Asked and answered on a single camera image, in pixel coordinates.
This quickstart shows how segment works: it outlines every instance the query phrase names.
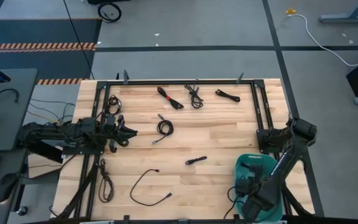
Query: white cable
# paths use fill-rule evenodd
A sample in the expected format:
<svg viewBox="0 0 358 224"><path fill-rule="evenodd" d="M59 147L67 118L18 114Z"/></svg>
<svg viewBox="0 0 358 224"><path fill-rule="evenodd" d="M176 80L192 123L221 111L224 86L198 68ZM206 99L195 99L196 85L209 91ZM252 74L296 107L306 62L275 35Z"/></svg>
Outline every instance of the white cable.
<svg viewBox="0 0 358 224"><path fill-rule="evenodd" d="M289 17L298 16L298 17L304 18L304 19L305 19L305 22L306 22L306 32L309 34L309 36L313 39L313 41L314 41L319 47L321 47L321 48L324 49L324 50L327 50L328 52L333 53L335 56L337 56L339 59L341 59L341 61L343 61L343 63L345 63L347 66L352 66L352 67L353 67L353 66L358 66L358 63L357 63L357 64L349 64L349 63L347 63L345 60L343 60L343 58L341 58L341 56L339 56L337 53L335 53L335 52L333 52L332 50L329 50L329 49L327 49L327 48L321 46L321 45L317 42L317 40L310 34L309 28L308 28L308 20L307 20L307 18L306 18L305 16L302 16L302 15L299 15L299 14L288 15L288 16L289 16Z"/></svg>

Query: wheel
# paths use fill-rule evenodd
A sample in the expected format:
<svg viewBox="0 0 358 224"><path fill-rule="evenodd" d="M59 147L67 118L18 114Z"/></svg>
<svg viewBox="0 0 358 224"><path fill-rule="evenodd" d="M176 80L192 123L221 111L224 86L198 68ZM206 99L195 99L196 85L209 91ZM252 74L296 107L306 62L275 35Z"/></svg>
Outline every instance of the wheel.
<svg viewBox="0 0 358 224"><path fill-rule="evenodd" d="M24 216L27 214L27 211L28 211L27 207L21 205L18 211L16 211L16 213L18 214L18 216Z"/></svg>
<svg viewBox="0 0 358 224"><path fill-rule="evenodd" d="M117 22L121 18L121 9L112 2L104 2L98 7L98 14L104 22Z"/></svg>

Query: black floor mat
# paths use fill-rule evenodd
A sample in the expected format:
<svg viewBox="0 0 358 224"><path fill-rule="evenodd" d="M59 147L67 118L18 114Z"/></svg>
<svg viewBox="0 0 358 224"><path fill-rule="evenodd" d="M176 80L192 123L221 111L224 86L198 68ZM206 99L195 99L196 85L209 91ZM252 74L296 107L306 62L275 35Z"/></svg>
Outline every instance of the black floor mat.
<svg viewBox="0 0 358 224"><path fill-rule="evenodd" d="M74 19L73 23L92 65L101 20ZM68 19L0 20L0 69L9 68L38 69L42 85L74 84L90 77Z"/></svg>

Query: computer mouse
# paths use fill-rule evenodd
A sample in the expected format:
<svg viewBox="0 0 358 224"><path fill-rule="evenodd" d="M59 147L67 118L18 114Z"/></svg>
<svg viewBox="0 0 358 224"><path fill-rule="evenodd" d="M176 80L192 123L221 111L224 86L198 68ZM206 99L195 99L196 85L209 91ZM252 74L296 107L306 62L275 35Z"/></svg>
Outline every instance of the computer mouse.
<svg viewBox="0 0 358 224"><path fill-rule="evenodd" d="M0 180L0 203L4 202L12 193L13 187L18 180L17 174L10 173L3 176Z"/></svg>

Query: yellow cable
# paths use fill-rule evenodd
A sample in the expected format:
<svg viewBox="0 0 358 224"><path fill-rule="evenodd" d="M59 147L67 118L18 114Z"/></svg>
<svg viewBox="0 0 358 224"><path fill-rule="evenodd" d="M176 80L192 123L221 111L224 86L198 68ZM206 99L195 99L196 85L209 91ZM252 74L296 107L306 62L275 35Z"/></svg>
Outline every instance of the yellow cable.
<svg viewBox="0 0 358 224"><path fill-rule="evenodd" d="M46 119L46 120L48 120L48 121L50 121L50 122L59 123L59 121L55 121L55 120L53 120L53 119L46 118L46 117L44 117L44 116L42 116L42 115L35 114L35 113L33 113L33 112L30 112L30 111L27 111L27 112L28 112L29 114L32 114L32 115L37 116L37 117L39 117L39 118Z"/></svg>

